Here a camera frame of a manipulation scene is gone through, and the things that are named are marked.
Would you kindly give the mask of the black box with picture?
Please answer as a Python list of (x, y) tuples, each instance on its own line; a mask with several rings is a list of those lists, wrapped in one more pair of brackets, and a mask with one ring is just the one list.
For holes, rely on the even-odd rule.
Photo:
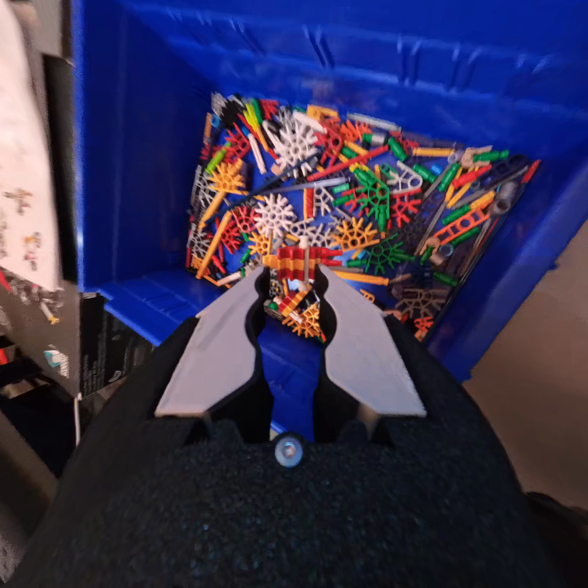
[(72, 397), (80, 380), (79, 301), (75, 283), (50, 291), (1, 268), (1, 334)]

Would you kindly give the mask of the pile of colourful toy pieces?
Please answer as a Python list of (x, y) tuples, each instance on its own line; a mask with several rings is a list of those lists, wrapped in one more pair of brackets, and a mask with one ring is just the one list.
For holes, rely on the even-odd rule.
[[(185, 266), (229, 289), (264, 254), (306, 236), (341, 248), (330, 267), (422, 341), (541, 165), (372, 116), (309, 104), (210, 100), (190, 196)], [(265, 312), (325, 342), (314, 281), (270, 270)]]

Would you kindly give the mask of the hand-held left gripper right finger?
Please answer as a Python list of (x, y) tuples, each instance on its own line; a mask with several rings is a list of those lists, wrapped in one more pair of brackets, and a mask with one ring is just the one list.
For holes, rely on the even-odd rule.
[(325, 336), (316, 388), (316, 436), (338, 437), (363, 423), (372, 437), (387, 417), (425, 418), (426, 408), (385, 315), (325, 265), (316, 270)]

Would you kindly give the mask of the black box with white print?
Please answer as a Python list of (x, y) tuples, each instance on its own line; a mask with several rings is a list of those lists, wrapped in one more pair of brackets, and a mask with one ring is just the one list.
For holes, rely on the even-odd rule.
[(152, 356), (154, 345), (105, 308), (100, 295), (82, 296), (79, 312), (79, 393), (98, 393), (135, 371)]

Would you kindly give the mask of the red yellow striped clip cluster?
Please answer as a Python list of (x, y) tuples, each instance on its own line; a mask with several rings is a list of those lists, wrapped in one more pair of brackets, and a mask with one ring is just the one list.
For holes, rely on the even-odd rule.
[(298, 281), (308, 284), (315, 279), (315, 270), (320, 265), (342, 266), (342, 249), (312, 246), (308, 237), (302, 236), (296, 245), (282, 246), (274, 254), (264, 254), (264, 266), (275, 272), (278, 282)]

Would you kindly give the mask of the white instruction sheet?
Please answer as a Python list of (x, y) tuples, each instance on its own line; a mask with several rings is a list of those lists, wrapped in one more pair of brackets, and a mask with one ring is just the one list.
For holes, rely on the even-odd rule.
[(62, 275), (54, 181), (20, 10), (1, 1), (1, 267), (53, 291)]

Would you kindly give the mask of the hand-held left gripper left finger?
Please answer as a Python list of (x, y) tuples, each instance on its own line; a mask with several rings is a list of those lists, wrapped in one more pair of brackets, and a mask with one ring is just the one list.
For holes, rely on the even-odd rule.
[(240, 430), (269, 430), (274, 398), (258, 336), (270, 271), (260, 266), (205, 307), (156, 409), (156, 417), (230, 419)]

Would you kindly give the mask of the dark printed shirt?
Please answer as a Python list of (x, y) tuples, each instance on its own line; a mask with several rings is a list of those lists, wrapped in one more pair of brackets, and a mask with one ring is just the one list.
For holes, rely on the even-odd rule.
[(552, 566), (567, 587), (587, 587), (587, 511), (542, 493), (526, 497)]

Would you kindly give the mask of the blue bin with toy pieces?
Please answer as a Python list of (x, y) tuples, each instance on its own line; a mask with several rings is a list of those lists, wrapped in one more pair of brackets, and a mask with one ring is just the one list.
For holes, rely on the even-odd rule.
[[(427, 416), (384, 418), (368, 438), (400, 444), (396, 430), (458, 414), (438, 409), (451, 401), (481, 419), (453, 375), (481, 358), (587, 218), (587, 1), (75, 1), (72, 23), (78, 276), (159, 344), (120, 390), (138, 386), (149, 422), (194, 424), (199, 440), (219, 421), (155, 416), (197, 314), (238, 284), (219, 289), (185, 266), (215, 92), (541, 160), (425, 339), (385, 315)], [(312, 427), (311, 440), (334, 443), (316, 436), (325, 342), (264, 313), (270, 424), (277, 401), (289, 433)]]

